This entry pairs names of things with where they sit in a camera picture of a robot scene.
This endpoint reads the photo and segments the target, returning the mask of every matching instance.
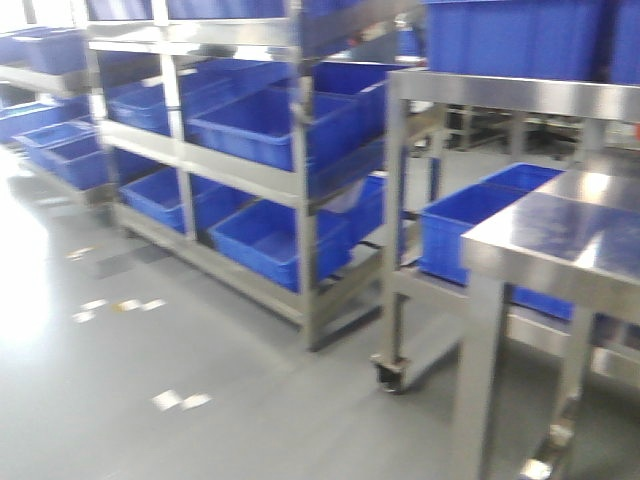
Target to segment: epoxy floor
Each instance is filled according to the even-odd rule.
[[[445,187],[504,161],[452,154]],[[106,212],[69,204],[7,155],[0,171],[1,479],[444,479],[455,353],[407,394],[387,395],[368,362],[378,322],[308,353],[291,325],[164,251],[119,237]],[[91,250],[68,258],[80,249]],[[377,296],[371,290],[362,303]],[[113,308],[132,299],[166,305]],[[74,321],[96,300],[108,305]],[[407,317],[407,354],[418,365],[432,333],[456,324],[411,303]],[[514,478],[545,431],[555,381],[552,360],[519,346],[506,368],[496,479]],[[167,390],[211,401],[161,411],[152,398]],[[636,397],[589,388],[580,433],[570,478],[640,478]]]

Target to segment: lower shelf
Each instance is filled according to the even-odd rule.
[[[90,188],[89,190],[79,190],[53,173],[33,164],[26,158],[20,158],[19,164],[22,168],[29,170],[78,205],[94,207],[96,205],[110,203],[115,198],[116,189],[111,183]]]
[[[393,274],[397,293],[426,305],[462,316],[468,307],[466,289],[425,275],[417,268],[404,268]],[[539,351],[561,357],[566,351],[568,325],[527,308],[511,306],[507,336]],[[591,371],[640,389],[640,351],[612,341],[594,345]]]
[[[177,257],[219,279],[253,300],[298,325],[308,321],[303,298],[276,285],[211,248],[188,240],[182,234],[143,215],[127,205],[114,204],[119,225],[171,251]],[[318,292],[313,315],[320,325],[335,319],[340,307],[379,278],[382,260],[377,250],[356,266],[345,268],[344,276]]]

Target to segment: wheel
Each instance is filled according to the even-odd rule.
[[[383,391],[398,395],[402,393],[404,373],[390,370],[382,365],[376,365],[378,370],[378,383]]]

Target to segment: shelf tier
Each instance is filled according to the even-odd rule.
[[[33,164],[26,158],[20,158],[19,164],[77,205],[94,207],[110,203],[115,198],[115,187],[113,184],[100,185],[99,187],[89,190],[79,190],[53,173]]]
[[[118,222],[123,228],[171,251],[293,323],[301,325],[304,321],[299,295],[276,285],[209,247],[188,240],[184,235],[131,207],[115,204],[114,209]],[[319,316],[321,324],[327,324],[333,320],[333,316],[349,299],[378,278],[381,261],[381,252],[377,251],[361,264],[347,267],[340,281],[323,290],[316,305],[316,315]]]
[[[23,66],[0,65],[0,81],[39,93],[50,93],[60,97],[74,97],[89,90],[89,75],[86,71],[63,75],[34,72]]]
[[[418,0],[367,0],[330,15],[305,19],[305,56],[335,53],[327,51],[327,46],[414,8],[420,8]],[[212,45],[289,49],[299,42],[288,18],[175,20],[168,27],[156,26],[153,21],[89,22],[88,35],[90,47],[98,50],[173,55],[203,54]]]
[[[424,69],[390,72],[398,96],[444,104],[640,122],[640,87],[598,83],[479,77]]]
[[[415,267],[394,272],[391,284],[398,294],[460,318],[469,308],[464,287],[426,275]],[[565,322],[527,308],[512,305],[509,310],[507,336],[553,356],[564,356],[569,337],[567,328]],[[591,371],[640,388],[640,351],[613,342],[596,345]]]
[[[100,123],[103,140],[172,167],[289,207],[299,204],[295,174],[110,120]]]

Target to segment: blue storage crate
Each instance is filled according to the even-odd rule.
[[[571,320],[573,316],[573,304],[571,302],[534,292],[527,288],[516,287],[514,289],[513,303],[561,320]]]
[[[169,117],[162,85],[132,89],[109,102],[110,111],[119,122],[152,132],[169,135]],[[205,74],[180,78],[183,114],[195,116],[216,105],[233,100],[229,80],[212,80]]]
[[[0,34],[0,64],[21,62],[27,58],[25,45],[18,37],[49,30],[49,27],[31,27]]]
[[[114,158],[121,185],[132,182],[143,175],[157,170],[160,164],[150,158],[136,155],[127,150],[114,149]]]
[[[14,87],[9,83],[0,83],[0,109],[30,103],[35,99],[35,94],[29,90]]]
[[[289,76],[289,67],[283,62],[222,58],[200,63],[196,68],[208,78],[229,79],[236,98],[259,92]]]
[[[480,180],[480,183],[532,192],[561,173],[562,170],[556,170],[555,168],[539,167],[528,163],[516,163],[499,172],[484,177]]]
[[[413,28],[402,28],[398,31],[398,55],[405,57],[420,57],[420,41]]]
[[[620,0],[616,20],[611,81],[640,84],[640,1]]]
[[[295,211],[262,200],[209,230],[225,256],[297,292],[298,248]],[[349,263],[349,232],[342,219],[318,215],[318,280]]]
[[[427,0],[438,72],[589,80],[604,0]]]
[[[309,131],[309,167],[317,171],[355,150],[356,102],[316,94]],[[291,111],[286,90],[267,89],[188,121],[196,141],[209,148],[291,171]]]
[[[345,212],[333,212],[349,225],[351,246],[357,245],[384,222],[385,185],[384,178],[367,177],[355,206]]]
[[[0,142],[10,142],[16,135],[64,120],[67,118],[63,110],[55,104],[32,102],[4,108],[0,111]]]
[[[324,62],[314,69],[314,88],[318,92],[353,95],[359,108],[358,125],[362,141],[385,131],[387,112],[387,73],[405,67],[385,64]]]
[[[461,235],[511,205],[526,192],[472,185],[427,206],[422,212],[423,272],[466,285]]]
[[[196,229],[206,230],[234,213],[248,198],[246,193],[191,175]],[[185,222],[177,172],[165,168],[120,188],[132,208],[184,233]]]
[[[93,126],[83,122],[67,122],[23,133],[15,140],[27,151],[33,163],[53,172],[55,165],[45,151],[72,140],[95,136]]]
[[[87,68],[81,30],[36,31],[17,38],[25,44],[27,61],[36,72],[61,75]]]
[[[91,116],[89,97],[86,95],[73,98],[54,97],[54,100],[64,112],[65,120]]]
[[[150,20],[151,0],[90,0],[93,20]]]
[[[58,176],[79,190],[89,190],[109,183],[107,169],[107,155],[102,151],[95,151],[81,157],[65,158],[52,153],[55,162],[55,172]]]
[[[283,0],[170,0],[169,15],[188,18],[269,18],[285,15]]]
[[[384,141],[376,140],[310,175],[309,195],[321,199],[383,166]]]

